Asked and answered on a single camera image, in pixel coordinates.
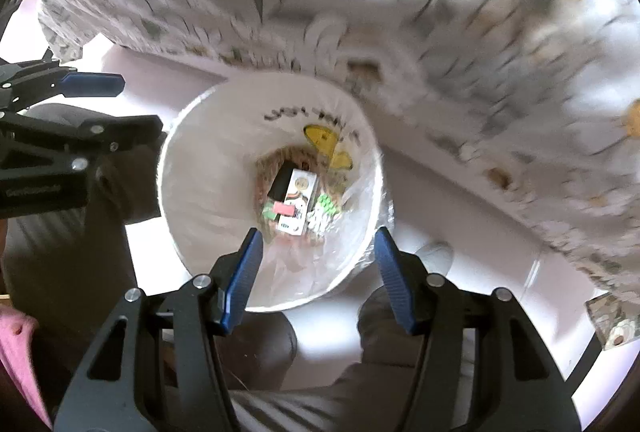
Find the blue gripper pad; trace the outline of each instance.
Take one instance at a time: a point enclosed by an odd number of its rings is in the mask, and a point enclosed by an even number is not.
[[[236,268],[225,289],[225,303],[220,326],[230,333],[242,320],[244,308],[262,262],[262,234],[252,228],[237,253]]]
[[[418,298],[422,296],[426,269],[418,257],[398,250],[384,226],[376,232],[374,256],[396,321],[410,335],[417,334],[420,318],[416,307]]]
[[[67,98],[84,96],[117,96],[124,90],[122,75],[74,72],[59,81],[58,87]]]

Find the pink cloth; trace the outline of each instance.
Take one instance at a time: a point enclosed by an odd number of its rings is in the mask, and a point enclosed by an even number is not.
[[[38,417],[52,428],[31,363],[31,339],[36,319],[0,305],[0,362]]]

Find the plastic bag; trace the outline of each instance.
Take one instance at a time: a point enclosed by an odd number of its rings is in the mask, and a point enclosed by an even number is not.
[[[333,160],[327,170],[341,176],[343,209],[321,242],[265,235],[249,311],[309,302],[372,261],[375,231],[392,222],[373,129],[356,100],[332,84],[252,73],[192,102],[162,152],[162,213],[184,265],[198,274],[236,250],[249,228],[260,228],[257,163],[287,147],[324,152]]]

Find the metal screw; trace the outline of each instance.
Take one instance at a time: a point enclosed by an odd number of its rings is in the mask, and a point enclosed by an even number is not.
[[[499,287],[497,290],[495,290],[495,296],[502,302],[508,302],[513,298],[513,293],[511,293],[511,291],[509,291],[505,287]]]
[[[88,166],[89,166],[89,161],[84,157],[77,157],[75,160],[71,162],[71,168],[76,172],[82,172]]]
[[[442,287],[444,286],[444,277],[439,273],[428,274],[427,284],[429,284],[431,287]]]
[[[140,291],[137,287],[132,287],[124,294],[124,300],[127,302],[135,302],[142,295],[142,291]]]
[[[193,279],[193,285],[198,289],[204,289],[211,285],[211,277],[209,275],[198,275]]]

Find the floral pattern blanket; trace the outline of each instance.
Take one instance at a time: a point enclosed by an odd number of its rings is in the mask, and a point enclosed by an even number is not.
[[[55,56],[155,54],[324,76],[477,171],[640,335],[638,0],[40,0]]]

